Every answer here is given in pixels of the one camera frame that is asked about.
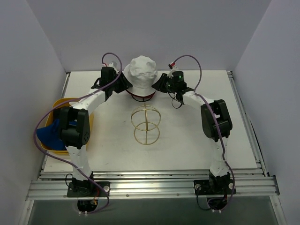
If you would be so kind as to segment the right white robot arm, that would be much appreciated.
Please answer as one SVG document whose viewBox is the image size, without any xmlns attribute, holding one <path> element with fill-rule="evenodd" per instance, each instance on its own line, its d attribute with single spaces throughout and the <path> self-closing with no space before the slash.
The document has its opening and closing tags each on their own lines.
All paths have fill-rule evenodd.
<svg viewBox="0 0 300 225">
<path fill-rule="evenodd" d="M 209 171 L 208 188 L 220 193 L 231 181 L 232 169 L 226 158 L 226 146 L 233 123 L 224 100 L 205 98 L 188 87 L 182 71 L 162 74 L 152 85 L 155 90 L 174 94 L 175 99 L 183 105 L 189 105 L 201 113 L 202 130 L 212 144 L 212 160 Z"/>
</svg>

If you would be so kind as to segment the red bucket hat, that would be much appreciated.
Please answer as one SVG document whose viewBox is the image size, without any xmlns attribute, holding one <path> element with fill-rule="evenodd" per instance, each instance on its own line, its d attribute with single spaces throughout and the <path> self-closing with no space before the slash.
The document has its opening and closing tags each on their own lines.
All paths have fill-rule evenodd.
<svg viewBox="0 0 300 225">
<path fill-rule="evenodd" d="M 153 92 L 153 93 L 151 93 L 151 94 L 149 94 L 149 95 L 146 95 L 146 96 L 142 96 L 142 95 L 137 95 L 137 94 L 134 94 L 134 93 L 131 93 L 130 91 L 128 91 L 127 90 L 127 93 L 130 95 L 130 96 L 137 96 L 137 97 L 143 97 L 143 98 L 147 98 L 147 97 L 154 97 L 154 95 L 155 95 L 155 93 L 156 92 Z"/>
</svg>

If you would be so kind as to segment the blue bucket hat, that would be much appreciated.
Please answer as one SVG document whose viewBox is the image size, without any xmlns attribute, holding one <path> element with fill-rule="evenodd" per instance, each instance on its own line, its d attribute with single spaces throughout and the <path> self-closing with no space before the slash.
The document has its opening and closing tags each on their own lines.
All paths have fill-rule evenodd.
<svg viewBox="0 0 300 225">
<path fill-rule="evenodd" d="M 66 150 L 63 141 L 59 138 L 59 119 L 56 119 L 52 124 L 39 128 L 36 131 L 40 142 L 50 150 L 63 151 Z"/>
</svg>

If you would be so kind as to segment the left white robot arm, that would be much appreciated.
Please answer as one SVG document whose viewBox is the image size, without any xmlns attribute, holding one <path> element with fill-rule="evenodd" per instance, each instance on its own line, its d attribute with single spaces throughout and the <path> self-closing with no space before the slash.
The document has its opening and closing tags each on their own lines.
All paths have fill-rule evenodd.
<svg viewBox="0 0 300 225">
<path fill-rule="evenodd" d="M 87 143 L 90 139 L 90 116 L 115 92 L 121 93 L 132 84 L 118 71 L 113 63 L 105 64 L 100 77 L 92 85 L 87 97 L 72 106 L 60 108 L 59 138 L 65 145 L 73 166 L 72 185 L 83 196 L 94 193 L 93 172 L 87 157 Z"/>
</svg>

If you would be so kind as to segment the white bucket hat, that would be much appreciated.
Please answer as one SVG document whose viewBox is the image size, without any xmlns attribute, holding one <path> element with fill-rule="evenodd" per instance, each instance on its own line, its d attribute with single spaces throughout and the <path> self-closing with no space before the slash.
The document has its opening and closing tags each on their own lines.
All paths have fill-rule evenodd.
<svg viewBox="0 0 300 225">
<path fill-rule="evenodd" d="M 131 93 L 146 96 L 155 92 L 152 85 L 157 80 L 158 71 L 155 61 L 151 58 L 142 55 L 133 58 L 123 69 L 123 73 L 133 85 L 128 89 Z"/>
</svg>

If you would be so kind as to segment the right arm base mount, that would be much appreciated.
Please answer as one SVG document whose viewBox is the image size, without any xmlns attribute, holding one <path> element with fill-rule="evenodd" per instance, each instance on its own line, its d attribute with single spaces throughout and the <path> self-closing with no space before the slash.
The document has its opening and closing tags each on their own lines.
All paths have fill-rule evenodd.
<svg viewBox="0 0 300 225">
<path fill-rule="evenodd" d="M 197 206 L 203 211 L 210 210 L 212 212 L 221 213 L 236 194 L 233 180 L 230 180 L 230 182 L 224 186 L 214 186 L 213 184 L 210 184 L 209 180 L 194 180 L 193 184 Z M 199 204 L 200 196 L 206 197 L 206 208 Z"/>
</svg>

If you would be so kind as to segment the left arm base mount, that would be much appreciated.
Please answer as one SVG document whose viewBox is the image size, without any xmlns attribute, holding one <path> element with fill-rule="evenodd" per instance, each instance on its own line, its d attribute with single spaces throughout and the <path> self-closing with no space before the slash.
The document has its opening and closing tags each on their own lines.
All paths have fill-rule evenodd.
<svg viewBox="0 0 300 225">
<path fill-rule="evenodd" d="M 78 200 L 77 208 L 80 213 L 95 213 L 99 206 L 99 198 L 107 197 L 110 194 L 111 183 L 108 181 L 96 181 L 97 185 L 89 180 L 77 180 L 71 173 L 65 176 L 67 186 L 67 197 L 84 198 L 89 197 L 91 200 Z"/>
</svg>

